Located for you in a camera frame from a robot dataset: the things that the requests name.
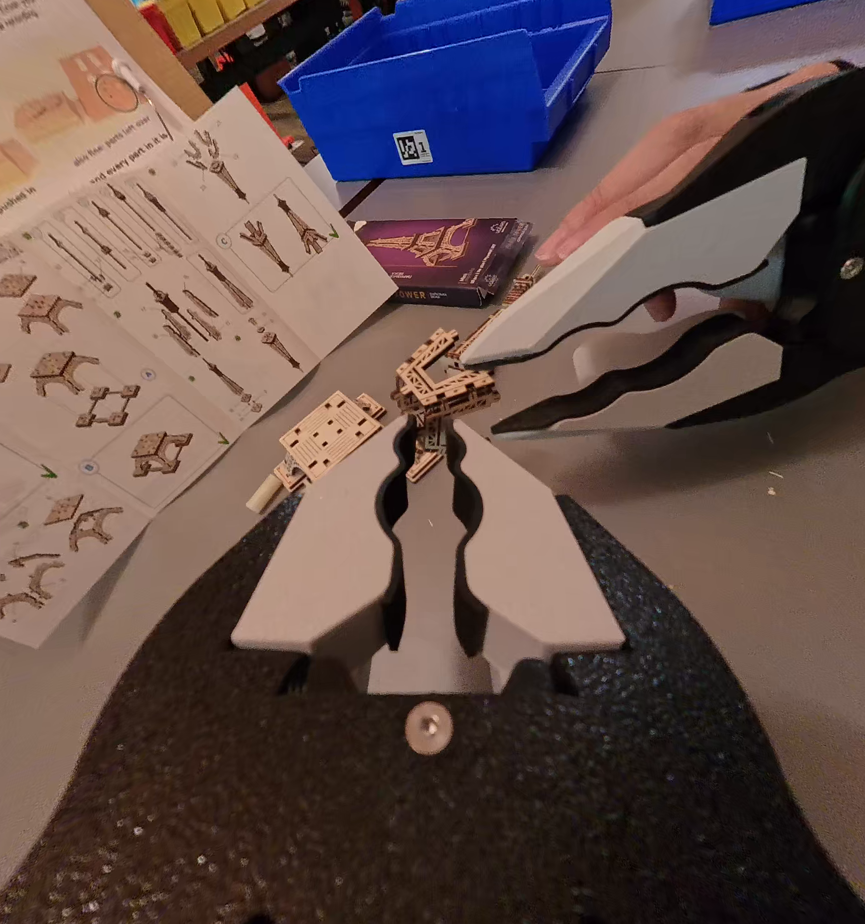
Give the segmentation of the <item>blue storage bin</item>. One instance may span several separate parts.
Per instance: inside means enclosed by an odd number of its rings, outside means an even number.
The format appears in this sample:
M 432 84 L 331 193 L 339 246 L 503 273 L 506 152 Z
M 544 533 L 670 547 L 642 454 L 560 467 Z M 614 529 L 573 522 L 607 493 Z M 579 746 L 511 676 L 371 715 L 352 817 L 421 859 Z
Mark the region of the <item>blue storage bin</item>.
M 711 1 L 709 25 L 721 26 L 732 22 L 758 17 L 797 6 L 816 3 L 810 0 L 775 1 Z
M 608 1 L 373 8 L 280 84 L 338 182 L 533 170 L 611 40 Z

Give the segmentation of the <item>folded assembly instruction booklet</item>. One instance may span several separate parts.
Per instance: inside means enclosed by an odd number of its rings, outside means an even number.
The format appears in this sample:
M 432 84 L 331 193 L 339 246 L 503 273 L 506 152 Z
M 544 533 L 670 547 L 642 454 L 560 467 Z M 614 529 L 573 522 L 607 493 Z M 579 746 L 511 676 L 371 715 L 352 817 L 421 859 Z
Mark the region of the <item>folded assembly instruction booklet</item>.
M 46 641 L 394 291 L 242 90 L 0 239 L 0 638 Z

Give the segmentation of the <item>small wooden lattice piece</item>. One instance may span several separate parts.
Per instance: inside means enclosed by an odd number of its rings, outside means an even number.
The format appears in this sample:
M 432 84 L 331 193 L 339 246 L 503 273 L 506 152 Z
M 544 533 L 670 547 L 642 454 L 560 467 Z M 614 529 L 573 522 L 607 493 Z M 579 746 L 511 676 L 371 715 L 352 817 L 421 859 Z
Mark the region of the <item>small wooden lattice piece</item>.
M 519 298 L 526 294 L 542 278 L 543 268 L 539 265 L 532 271 L 525 272 L 517 276 L 509 286 L 503 296 L 501 308 L 507 308 L 514 304 Z

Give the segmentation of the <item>small pale wooden stick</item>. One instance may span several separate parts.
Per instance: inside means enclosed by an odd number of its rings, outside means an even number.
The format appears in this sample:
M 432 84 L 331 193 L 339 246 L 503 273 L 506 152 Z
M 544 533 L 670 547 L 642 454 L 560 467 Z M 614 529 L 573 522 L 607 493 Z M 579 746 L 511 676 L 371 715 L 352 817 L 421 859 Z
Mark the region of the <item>small pale wooden stick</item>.
M 283 481 L 271 472 L 258 489 L 246 501 L 245 507 L 252 513 L 263 514 L 284 489 Z

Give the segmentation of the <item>brown cardboard board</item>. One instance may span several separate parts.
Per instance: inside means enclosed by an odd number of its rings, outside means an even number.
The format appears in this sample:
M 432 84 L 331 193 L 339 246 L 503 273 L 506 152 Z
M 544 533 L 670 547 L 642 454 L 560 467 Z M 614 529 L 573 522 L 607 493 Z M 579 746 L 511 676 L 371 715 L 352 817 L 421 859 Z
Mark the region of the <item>brown cardboard board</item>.
M 175 54 L 130 1 L 88 1 L 92 12 L 126 50 L 126 58 L 149 77 L 168 100 L 166 112 L 191 126 L 211 108 Z

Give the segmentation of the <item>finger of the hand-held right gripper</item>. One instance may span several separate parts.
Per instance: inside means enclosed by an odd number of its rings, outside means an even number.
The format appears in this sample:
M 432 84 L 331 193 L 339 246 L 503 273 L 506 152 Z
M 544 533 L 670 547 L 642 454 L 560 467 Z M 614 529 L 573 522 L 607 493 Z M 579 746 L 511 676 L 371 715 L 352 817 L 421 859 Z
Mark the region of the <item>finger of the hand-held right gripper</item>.
M 664 352 L 542 399 L 491 426 L 495 437 L 562 437 L 664 428 L 777 382 L 784 348 L 743 318 L 713 314 Z
M 572 357 L 654 295 L 681 288 L 773 297 L 799 214 L 800 158 L 657 225 L 615 219 L 496 318 L 462 354 L 468 369 Z

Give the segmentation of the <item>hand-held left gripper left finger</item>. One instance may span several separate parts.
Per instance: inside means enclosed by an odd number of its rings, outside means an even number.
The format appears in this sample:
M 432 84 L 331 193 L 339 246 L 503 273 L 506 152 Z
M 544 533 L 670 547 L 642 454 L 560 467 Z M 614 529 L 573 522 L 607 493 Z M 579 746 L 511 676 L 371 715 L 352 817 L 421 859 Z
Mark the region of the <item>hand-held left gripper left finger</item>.
M 231 641 L 307 656 L 397 651 L 406 595 L 393 526 L 407 508 L 415 417 L 404 415 L 312 485 Z

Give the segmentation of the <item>grey desk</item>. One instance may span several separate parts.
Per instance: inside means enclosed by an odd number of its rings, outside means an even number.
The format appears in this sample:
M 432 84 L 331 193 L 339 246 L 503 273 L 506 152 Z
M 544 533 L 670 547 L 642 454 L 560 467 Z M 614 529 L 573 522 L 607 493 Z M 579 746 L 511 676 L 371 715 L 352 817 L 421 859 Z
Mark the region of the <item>grey desk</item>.
M 515 215 L 547 235 L 658 120 L 804 63 L 865 64 L 865 2 L 711 28 L 709 2 L 613 2 L 610 52 L 536 172 L 385 181 L 352 216 Z M 390 306 L 150 524 L 43 647 L 0 638 L 0 888 L 44 829 L 118 678 L 172 605 L 260 523 L 283 430 L 337 389 L 383 399 L 459 309 Z M 501 448 L 574 498 L 703 625 L 815 833 L 865 901 L 865 369 L 733 424 Z

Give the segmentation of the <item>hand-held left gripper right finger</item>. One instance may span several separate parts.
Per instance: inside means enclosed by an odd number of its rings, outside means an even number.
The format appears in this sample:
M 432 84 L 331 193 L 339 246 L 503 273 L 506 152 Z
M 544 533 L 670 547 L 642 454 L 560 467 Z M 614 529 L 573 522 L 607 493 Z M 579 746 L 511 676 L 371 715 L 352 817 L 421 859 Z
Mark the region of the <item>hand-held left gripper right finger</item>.
M 463 422 L 448 425 L 453 584 L 467 656 L 552 659 L 619 650 L 623 630 L 551 489 Z

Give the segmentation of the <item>person's right hand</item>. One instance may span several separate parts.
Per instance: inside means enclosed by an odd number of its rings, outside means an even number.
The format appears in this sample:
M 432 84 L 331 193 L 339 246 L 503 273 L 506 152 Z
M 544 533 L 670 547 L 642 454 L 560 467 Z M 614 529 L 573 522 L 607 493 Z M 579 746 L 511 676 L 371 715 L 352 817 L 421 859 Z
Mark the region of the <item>person's right hand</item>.
M 808 64 L 765 84 L 670 115 L 651 128 L 565 215 L 536 260 L 554 267 L 613 220 L 684 180 L 728 131 L 769 99 L 808 81 L 855 69 L 844 59 Z

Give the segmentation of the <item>wooden lattice arch piece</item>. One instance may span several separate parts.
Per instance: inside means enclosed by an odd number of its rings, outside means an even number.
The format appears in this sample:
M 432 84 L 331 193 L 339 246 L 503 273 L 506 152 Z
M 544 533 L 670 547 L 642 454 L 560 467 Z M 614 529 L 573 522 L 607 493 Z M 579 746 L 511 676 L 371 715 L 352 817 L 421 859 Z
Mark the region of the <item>wooden lattice arch piece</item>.
M 492 314 L 466 338 L 454 329 L 436 329 L 395 371 L 391 397 L 403 414 L 416 420 L 415 460 L 406 473 L 423 479 L 446 455 L 445 424 L 500 400 L 491 372 L 463 364 L 464 354 L 496 319 Z

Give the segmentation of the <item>wooden shelf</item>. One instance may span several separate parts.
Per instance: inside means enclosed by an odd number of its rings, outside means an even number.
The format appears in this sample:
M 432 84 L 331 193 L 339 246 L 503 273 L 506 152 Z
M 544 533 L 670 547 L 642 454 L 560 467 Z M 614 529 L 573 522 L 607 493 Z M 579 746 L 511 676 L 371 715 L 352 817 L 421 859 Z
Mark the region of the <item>wooden shelf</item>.
M 175 53 L 175 57 L 189 68 L 206 58 L 211 58 L 225 49 L 229 44 L 247 35 L 253 29 L 264 24 L 268 19 L 279 16 L 294 7 L 298 1 L 262 1 L 248 8 L 245 13 L 232 19 L 210 34 L 202 37 L 194 45 Z

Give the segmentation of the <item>large printed instruction sheet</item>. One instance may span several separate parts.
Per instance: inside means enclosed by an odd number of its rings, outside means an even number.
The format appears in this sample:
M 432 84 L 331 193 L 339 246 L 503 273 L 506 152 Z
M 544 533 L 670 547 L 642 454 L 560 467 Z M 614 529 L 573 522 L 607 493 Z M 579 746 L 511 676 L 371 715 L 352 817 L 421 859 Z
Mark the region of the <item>large printed instruction sheet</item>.
M 0 1 L 0 236 L 185 123 L 87 2 Z

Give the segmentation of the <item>yellow storage bin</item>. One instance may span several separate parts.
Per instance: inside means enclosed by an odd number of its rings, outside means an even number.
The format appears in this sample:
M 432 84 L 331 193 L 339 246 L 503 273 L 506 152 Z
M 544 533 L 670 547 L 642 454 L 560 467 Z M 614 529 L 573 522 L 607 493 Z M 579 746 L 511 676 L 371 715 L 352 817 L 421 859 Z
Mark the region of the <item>yellow storage bin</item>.
M 259 1 L 155 1 L 180 50 L 199 44 L 259 4 Z

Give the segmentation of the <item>purple tower kit box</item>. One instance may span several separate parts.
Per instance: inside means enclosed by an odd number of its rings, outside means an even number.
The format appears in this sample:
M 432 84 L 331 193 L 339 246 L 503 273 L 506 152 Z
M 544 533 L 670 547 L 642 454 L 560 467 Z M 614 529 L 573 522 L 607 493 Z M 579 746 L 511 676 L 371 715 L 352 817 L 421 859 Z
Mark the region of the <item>purple tower kit box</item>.
M 531 222 L 516 217 L 358 221 L 399 304 L 481 308 L 507 286 Z

